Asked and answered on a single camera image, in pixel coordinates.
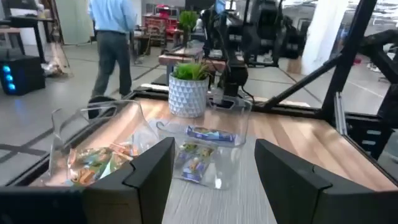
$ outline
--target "clear plastic container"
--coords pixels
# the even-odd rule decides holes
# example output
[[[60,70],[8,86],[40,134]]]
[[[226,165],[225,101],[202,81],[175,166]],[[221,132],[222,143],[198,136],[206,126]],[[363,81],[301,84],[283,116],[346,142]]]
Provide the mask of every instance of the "clear plastic container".
[[[160,138],[174,137],[177,143],[174,177],[215,189],[230,188],[239,167],[240,150],[246,143],[251,108],[252,104],[244,99],[209,96],[205,114],[200,118],[172,116],[168,121],[156,122]],[[220,141],[197,138],[192,134],[189,136],[187,130],[195,128],[198,130],[204,128],[205,132],[207,129],[210,133],[220,133],[220,135],[225,132],[225,136],[231,135],[233,138],[229,141],[225,139]],[[185,155],[184,144],[194,144],[198,150],[195,152],[190,150],[187,152],[189,155]],[[212,152],[203,158],[201,154],[206,148],[212,149]],[[199,173],[201,176],[195,181],[187,178],[189,172],[187,169],[193,166],[200,167],[200,170],[191,169],[193,173]]]
[[[71,186],[86,172],[84,184],[110,174],[159,142],[139,102],[131,100],[92,103],[78,110],[59,109],[52,114],[53,144],[50,166],[34,185]]]

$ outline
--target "person walking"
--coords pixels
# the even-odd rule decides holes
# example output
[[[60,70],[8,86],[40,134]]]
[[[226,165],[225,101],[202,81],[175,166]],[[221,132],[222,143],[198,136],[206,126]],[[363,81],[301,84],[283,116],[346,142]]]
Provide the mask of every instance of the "person walking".
[[[95,22],[99,54],[98,76],[91,97],[104,95],[116,61],[120,68],[119,93],[126,96],[131,92],[127,37],[136,25],[132,0],[90,0],[88,14]]]

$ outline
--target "white geometric planter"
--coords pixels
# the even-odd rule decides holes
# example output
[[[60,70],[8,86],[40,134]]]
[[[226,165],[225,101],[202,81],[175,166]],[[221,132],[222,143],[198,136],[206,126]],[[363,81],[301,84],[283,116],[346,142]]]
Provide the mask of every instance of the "white geometric planter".
[[[181,118],[197,118],[205,113],[209,79],[181,80],[170,74],[169,108]]]

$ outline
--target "concrete floor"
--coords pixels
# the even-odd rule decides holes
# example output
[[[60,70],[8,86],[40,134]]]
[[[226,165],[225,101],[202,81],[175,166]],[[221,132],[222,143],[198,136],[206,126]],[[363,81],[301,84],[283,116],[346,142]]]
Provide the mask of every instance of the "concrete floor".
[[[33,46],[26,46],[28,55],[37,55]],[[91,94],[98,66],[96,44],[82,46],[65,46],[64,51],[70,63],[72,76],[67,79],[47,79],[44,90],[35,91],[25,96],[6,96],[0,91],[0,185],[6,184],[11,178],[37,162],[50,150],[52,135],[51,113],[59,108],[74,111],[84,107]],[[150,57],[142,58],[142,64],[132,66],[132,78],[138,78],[133,88],[142,83],[150,83],[165,73],[165,66],[157,66],[159,49],[152,49]],[[52,59],[50,47],[45,48],[47,60]],[[278,68],[250,68],[249,80],[245,89],[254,96],[270,98],[296,81],[302,75],[288,74],[287,60],[280,61]],[[117,95],[118,68],[110,79],[106,95]],[[321,107],[329,86],[332,72],[328,72],[299,90],[288,98],[290,101],[306,102],[312,107]],[[380,74],[370,72],[365,65],[352,68],[344,92],[346,111],[376,114],[386,94],[388,83],[379,82]],[[47,131],[47,136],[35,138]],[[393,136],[387,154],[382,158],[386,169],[397,172],[398,164],[391,159],[391,154],[398,157],[396,145],[398,137]]]

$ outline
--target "small plant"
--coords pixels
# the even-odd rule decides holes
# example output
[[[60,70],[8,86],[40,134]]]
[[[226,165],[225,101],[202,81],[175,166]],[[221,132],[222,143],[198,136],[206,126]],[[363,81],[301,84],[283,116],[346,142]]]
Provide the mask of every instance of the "small plant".
[[[181,63],[173,76],[181,80],[205,80],[211,74],[204,63]]]
[[[183,11],[180,14],[180,24],[184,29],[191,31],[197,24],[198,16],[194,11]]]

